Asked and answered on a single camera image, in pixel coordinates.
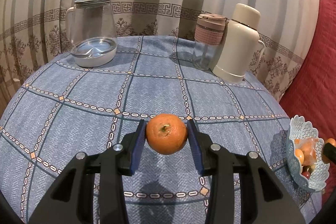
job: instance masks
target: silver bolt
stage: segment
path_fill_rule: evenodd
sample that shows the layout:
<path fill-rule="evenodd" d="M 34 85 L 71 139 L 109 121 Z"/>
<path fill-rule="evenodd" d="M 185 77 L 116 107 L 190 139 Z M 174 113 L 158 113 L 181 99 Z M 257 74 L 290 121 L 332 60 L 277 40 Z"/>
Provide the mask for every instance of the silver bolt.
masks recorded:
<path fill-rule="evenodd" d="M 120 151 L 120 150 L 122 150 L 123 148 L 124 148 L 123 145 L 120 144 L 120 143 L 117 143 L 117 144 L 115 144 L 115 145 L 113 146 L 113 150 L 115 150 L 115 151 Z"/>
<path fill-rule="evenodd" d="M 214 151 L 218 151 L 219 149 L 221 149 L 221 146 L 219 144 L 214 143 L 210 146 L 210 148 Z"/>
<path fill-rule="evenodd" d="M 84 152 L 78 152 L 76 154 L 76 158 L 79 159 L 79 160 L 82 160 L 85 158 L 85 153 Z"/>
<path fill-rule="evenodd" d="M 258 153 L 257 152 L 254 152 L 254 151 L 251 151 L 249 153 L 249 156 L 251 159 L 256 159 L 258 157 Z"/>

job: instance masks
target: red cloth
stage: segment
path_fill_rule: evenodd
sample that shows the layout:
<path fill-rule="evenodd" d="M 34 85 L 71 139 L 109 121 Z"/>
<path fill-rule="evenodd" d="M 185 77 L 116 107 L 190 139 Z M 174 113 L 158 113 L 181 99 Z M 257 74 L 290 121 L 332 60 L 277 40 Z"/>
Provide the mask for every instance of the red cloth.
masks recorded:
<path fill-rule="evenodd" d="M 323 139 L 336 138 L 336 0 L 320 0 L 315 34 L 301 69 L 280 105 L 289 117 L 311 121 Z M 336 166 L 330 164 L 327 200 L 336 186 Z"/>

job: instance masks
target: fruit basket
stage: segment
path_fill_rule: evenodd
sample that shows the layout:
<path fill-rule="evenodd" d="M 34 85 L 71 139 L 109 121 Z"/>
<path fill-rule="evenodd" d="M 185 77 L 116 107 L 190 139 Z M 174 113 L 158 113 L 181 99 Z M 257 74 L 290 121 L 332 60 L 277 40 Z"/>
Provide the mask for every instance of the fruit basket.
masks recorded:
<path fill-rule="evenodd" d="M 322 161 L 324 140 L 319 138 L 318 135 L 318 130 L 313 128 L 311 122 L 305 122 L 305 118 L 303 116 L 299 117 L 298 115 L 295 115 L 295 117 L 291 119 L 286 142 L 287 164 L 294 181 L 299 185 L 299 187 L 308 192 L 322 191 L 326 186 L 325 181 L 329 177 L 329 164 L 325 164 Z M 319 139 L 315 148 L 317 162 L 315 163 L 315 170 L 311 173 L 309 179 L 301 175 L 301 162 L 295 155 L 294 145 L 295 139 L 307 138 Z"/>

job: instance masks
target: thermos handle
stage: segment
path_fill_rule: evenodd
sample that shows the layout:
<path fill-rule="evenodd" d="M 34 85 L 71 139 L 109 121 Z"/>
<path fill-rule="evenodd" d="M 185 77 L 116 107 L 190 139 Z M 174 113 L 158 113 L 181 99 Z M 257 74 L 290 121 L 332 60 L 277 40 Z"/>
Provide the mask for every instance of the thermos handle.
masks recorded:
<path fill-rule="evenodd" d="M 258 59 L 258 62 L 257 62 L 257 66 L 259 65 L 260 59 L 261 59 L 261 57 L 263 56 L 263 54 L 264 54 L 264 50 L 265 50 L 265 48 L 266 48 L 266 45 L 265 45 L 265 43 L 264 43 L 263 41 L 258 40 L 258 43 L 259 43 L 259 44 L 262 44 L 262 49 L 261 49 L 260 54 L 259 54 L 259 59 Z"/>
<path fill-rule="evenodd" d="M 74 7 L 70 7 L 65 13 L 65 28 L 67 29 L 67 38 L 69 41 L 70 41 L 71 25 L 74 19 L 74 13 L 73 13 L 74 10 L 75 10 Z"/>

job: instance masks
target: table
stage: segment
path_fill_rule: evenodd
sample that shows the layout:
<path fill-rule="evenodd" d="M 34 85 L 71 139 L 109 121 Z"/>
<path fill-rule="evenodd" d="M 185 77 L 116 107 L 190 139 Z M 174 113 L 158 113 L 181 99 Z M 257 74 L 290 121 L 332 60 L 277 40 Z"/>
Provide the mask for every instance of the table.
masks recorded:
<path fill-rule="evenodd" d="M 256 151 L 307 223 L 321 209 L 321 194 L 298 188 L 286 166 L 290 119 L 252 74 L 232 84 L 196 70 L 193 42 L 176 37 L 120 37 L 118 43 L 115 58 L 99 68 L 80 68 L 69 53 L 57 56 L 25 81 L 6 108 L 0 189 L 24 222 L 77 152 L 103 152 L 135 131 L 140 119 L 164 112 L 184 122 L 193 117 L 201 132 L 231 152 Z M 210 180 L 195 170 L 189 143 L 169 156 L 145 143 L 138 171 L 123 178 L 130 223 L 204 223 Z M 238 175 L 232 183 L 240 223 Z M 96 176 L 95 223 L 98 191 Z M 274 217 L 281 213 L 279 208 Z"/>

